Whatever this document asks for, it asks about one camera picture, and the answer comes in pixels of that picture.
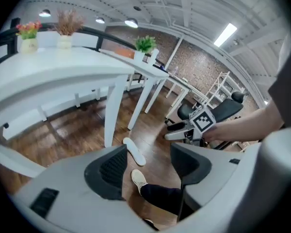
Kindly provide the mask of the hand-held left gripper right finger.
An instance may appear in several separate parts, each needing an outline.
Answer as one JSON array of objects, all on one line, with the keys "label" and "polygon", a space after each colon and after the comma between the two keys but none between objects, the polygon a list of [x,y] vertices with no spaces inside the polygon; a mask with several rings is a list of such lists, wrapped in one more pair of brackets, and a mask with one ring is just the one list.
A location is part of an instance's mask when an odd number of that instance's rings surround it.
[{"label": "hand-held left gripper right finger", "polygon": [[177,227],[253,227],[242,204],[252,179],[260,144],[245,152],[171,145],[171,162],[181,180]]}]

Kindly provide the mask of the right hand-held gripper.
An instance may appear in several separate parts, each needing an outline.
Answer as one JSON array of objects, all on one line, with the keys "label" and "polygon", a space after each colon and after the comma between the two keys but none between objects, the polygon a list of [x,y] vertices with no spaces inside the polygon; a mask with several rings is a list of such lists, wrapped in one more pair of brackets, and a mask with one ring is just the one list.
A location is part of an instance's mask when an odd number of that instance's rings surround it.
[{"label": "right hand-held gripper", "polygon": [[193,109],[188,107],[185,111],[186,119],[184,121],[173,123],[167,126],[171,131],[164,135],[166,140],[184,140],[184,143],[206,146],[207,143],[203,133],[209,130],[216,123],[214,115],[207,106],[200,106]]}]

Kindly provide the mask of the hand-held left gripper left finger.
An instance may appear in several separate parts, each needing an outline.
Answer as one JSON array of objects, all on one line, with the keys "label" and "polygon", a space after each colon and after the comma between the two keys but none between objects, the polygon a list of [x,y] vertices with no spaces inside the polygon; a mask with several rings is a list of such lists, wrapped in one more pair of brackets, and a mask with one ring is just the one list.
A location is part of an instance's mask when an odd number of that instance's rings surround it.
[{"label": "hand-held left gripper left finger", "polygon": [[154,233],[122,196],[125,145],[57,161],[12,201],[42,233]]}]

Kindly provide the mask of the white board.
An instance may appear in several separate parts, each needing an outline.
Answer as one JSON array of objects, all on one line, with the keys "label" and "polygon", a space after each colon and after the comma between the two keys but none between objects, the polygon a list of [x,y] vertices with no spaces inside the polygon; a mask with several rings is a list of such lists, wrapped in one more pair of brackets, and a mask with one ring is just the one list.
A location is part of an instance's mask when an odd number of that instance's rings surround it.
[{"label": "white board", "polygon": [[128,151],[132,155],[137,165],[144,166],[146,164],[145,157],[129,137],[125,137],[123,139],[123,144],[126,144]]}]

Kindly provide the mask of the person's right forearm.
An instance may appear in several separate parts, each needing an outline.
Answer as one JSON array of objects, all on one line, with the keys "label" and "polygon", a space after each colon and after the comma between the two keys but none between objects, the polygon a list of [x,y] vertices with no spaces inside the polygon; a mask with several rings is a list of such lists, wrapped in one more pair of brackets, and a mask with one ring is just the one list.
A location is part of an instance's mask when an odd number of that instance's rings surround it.
[{"label": "person's right forearm", "polygon": [[273,101],[270,101],[266,107],[260,108],[249,115],[216,123],[203,133],[203,138],[207,142],[258,141],[279,130],[283,125],[284,121],[278,108]]}]

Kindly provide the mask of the person's dark trouser leg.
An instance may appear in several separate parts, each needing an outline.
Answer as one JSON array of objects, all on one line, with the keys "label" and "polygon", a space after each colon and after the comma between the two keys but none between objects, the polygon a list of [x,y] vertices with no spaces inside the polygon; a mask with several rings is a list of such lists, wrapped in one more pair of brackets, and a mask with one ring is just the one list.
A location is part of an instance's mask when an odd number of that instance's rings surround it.
[{"label": "person's dark trouser leg", "polygon": [[178,215],[183,192],[178,188],[167,188],[156,184],[145,184],[140,188],[141,196],[150,204]]}]

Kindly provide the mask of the plain white table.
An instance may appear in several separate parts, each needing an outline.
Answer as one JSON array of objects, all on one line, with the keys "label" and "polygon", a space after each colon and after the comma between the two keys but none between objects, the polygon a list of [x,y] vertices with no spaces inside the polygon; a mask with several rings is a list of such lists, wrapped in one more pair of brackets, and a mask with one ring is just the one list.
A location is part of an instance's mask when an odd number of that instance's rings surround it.
[{"label": "plain white table", "polygon": [[177,98],[171,104],[172,108],[175,106],[175,104],[178,101],[181,103],[181,101],[184,99],[184,97],[189,92],[196,95],[198,97],[197,101],[200,103],[205,103],[208,100],[208,97],[205,94],[203,94],[201,91],[199,91],[197,88],[195,88],[194,86],[189,84],[184,79],[181,79],[181,78],[169,73],[169,77],[167,78],[167,80],[172,83],[172,87],[169,89],[169,92],[167,93],[166,98],[169,97],[169,95],[172,93],[172,91],[175,89],[176,86],[178,86],[180,88],[180,93],[178,94]]}]

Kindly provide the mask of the black office chair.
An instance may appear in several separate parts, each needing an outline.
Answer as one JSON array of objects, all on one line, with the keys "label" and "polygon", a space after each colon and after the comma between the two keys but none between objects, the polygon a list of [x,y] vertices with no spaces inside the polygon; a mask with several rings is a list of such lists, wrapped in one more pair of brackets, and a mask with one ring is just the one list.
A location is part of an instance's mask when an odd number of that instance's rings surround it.
[{"label": "black office chair", "polygon": [[[222,122],[238,113],[243,108],[245,96],[246,94],[244,93],[233,92],[230,99],[225,99],[214,109],[211,109],[210,111],[214,115],[216,122]],[[189,114],[194,110],[196,110],[196,108],[183,104],[179,107],[177,115],[182,120],[188,120]]]}]

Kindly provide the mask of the white open shelf rack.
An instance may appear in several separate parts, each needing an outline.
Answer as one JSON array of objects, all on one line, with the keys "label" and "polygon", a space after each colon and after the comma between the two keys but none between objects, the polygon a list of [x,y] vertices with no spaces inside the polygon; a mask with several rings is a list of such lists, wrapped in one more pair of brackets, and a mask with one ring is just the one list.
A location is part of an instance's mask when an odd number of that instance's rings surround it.
[{"label": "white open shelf rack", "polygon": [[244,92],[244,88],[240,87],[236,81],[230,76],[230,72],[221,72],[214,81],[210,89],[206,93],[207,99],[203,102],[209,108],[214,109],[225,99],[231,98],[233,92]]}]

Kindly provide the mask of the white table with green plant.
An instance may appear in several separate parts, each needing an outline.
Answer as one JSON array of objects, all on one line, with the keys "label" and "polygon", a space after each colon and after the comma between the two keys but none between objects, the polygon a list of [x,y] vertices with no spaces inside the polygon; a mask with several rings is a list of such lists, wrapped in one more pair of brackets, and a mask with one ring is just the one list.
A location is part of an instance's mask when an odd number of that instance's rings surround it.
[{"label": "white table with green plant", "polygon": [[121,60],[126,64],[131,65],[134,68],[135,72],[140,73],[147,78],[147,80],[145,82],[145,86],[143,88],[143,91],[139,97],[137,105],[134,109],[134,112],[133,112],[132,117],[130,119],[130,122],[128,124],[128,129],[132,130],[132,128],[134,127],[134,125],[137,121],[137,118],[141,112],[141,109],[143,108],[143,105],[144,105],[148,95],[150,94],[154,84],[157,81],[160,81],[160,83],[158,84],[158,87],[156,88],[153,96],[151,97],[151,99],[150,99],[150,101],[145,109],[146,114],[149,112],[150,108],[152,107],[152,105],[153,105],[154,101],[156,100],[159,92],[161,91],[165,81],[169,77],[169,74],[154,67],[154,66],[151,66],[148,63],[138,62],[138,61],[133,60],[131,58],[116,54],[110,50],[100,49],[100,52],[107,54],[109,56],[112,56],[118,60]]}]

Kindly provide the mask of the green plant in white pot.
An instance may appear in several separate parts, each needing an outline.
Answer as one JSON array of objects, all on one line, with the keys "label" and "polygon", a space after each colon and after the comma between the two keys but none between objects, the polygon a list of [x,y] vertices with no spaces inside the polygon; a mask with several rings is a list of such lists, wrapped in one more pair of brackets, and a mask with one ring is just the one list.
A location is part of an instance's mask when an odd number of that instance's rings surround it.
[{"label": "green plant in white pot", "polygon": [[146,35],[145,37],[137,37],[135,40],[134,60],[142,62],[146,54],[153,51],[156,47],[155,37]]}]

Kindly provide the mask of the long ceiling light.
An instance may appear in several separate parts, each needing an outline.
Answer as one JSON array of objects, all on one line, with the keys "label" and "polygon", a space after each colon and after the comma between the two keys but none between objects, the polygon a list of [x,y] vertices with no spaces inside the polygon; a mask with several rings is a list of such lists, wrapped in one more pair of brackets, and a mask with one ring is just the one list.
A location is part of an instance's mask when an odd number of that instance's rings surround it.
[{"label": "long ceiling light", "polygon": [[225,43],[236,31],[237,27],[233,24],[229,23],[225,29],[221,32],[218,38],[214,41],[214,45],[220,47],[223,43]]}]

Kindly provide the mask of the white table with flower pots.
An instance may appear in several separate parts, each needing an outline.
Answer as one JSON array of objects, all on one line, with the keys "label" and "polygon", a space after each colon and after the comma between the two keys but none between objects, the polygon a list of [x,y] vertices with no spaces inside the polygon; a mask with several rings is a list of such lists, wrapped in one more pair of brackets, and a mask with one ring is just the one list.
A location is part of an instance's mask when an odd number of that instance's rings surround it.
[{"label": "white table with flower pots", "polygon": [[104,145],[113,141],[119,106],[133,68],[86,48],[18,53],[0,63],[0,127],[65,95],[109,87]]}]

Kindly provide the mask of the dried brown plant in vase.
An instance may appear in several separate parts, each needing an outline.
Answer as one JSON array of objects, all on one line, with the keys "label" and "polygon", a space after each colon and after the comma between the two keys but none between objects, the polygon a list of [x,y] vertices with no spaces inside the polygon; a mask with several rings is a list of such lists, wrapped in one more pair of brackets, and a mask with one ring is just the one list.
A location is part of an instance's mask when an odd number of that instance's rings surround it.
[{"label": "dried brown plant in vase", "polygon": [[53,31],[59,34],[57,48],[70,49],[72,47],[72,35],[82,29],[84,18],[75,9],[60,9],[57,11],[57,18],[58,22],[52,28]]}]

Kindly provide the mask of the black metal railing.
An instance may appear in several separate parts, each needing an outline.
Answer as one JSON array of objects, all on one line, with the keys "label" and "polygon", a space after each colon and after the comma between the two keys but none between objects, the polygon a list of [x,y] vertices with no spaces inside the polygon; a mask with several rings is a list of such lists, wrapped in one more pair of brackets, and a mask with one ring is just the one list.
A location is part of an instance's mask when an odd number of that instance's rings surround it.
[{"label": "black metal railing", "polygon": [[[135,50],[135,46],[118,37],[107,34],[103,31],[83,26],[80,30],[69,37],[61,37],[56,31],[53,31],[53,23],[43,23],[37,33],[36,44],[37,51],[45,48],[55,48],[60,40],[68,40],[73,47],[84,47],[98,51],[102,47],[103,40],[113,41],[121,46]],[[23,39],[17,35],[17,28],[10,28],[0,33],[0,63],[21,52]]]}]

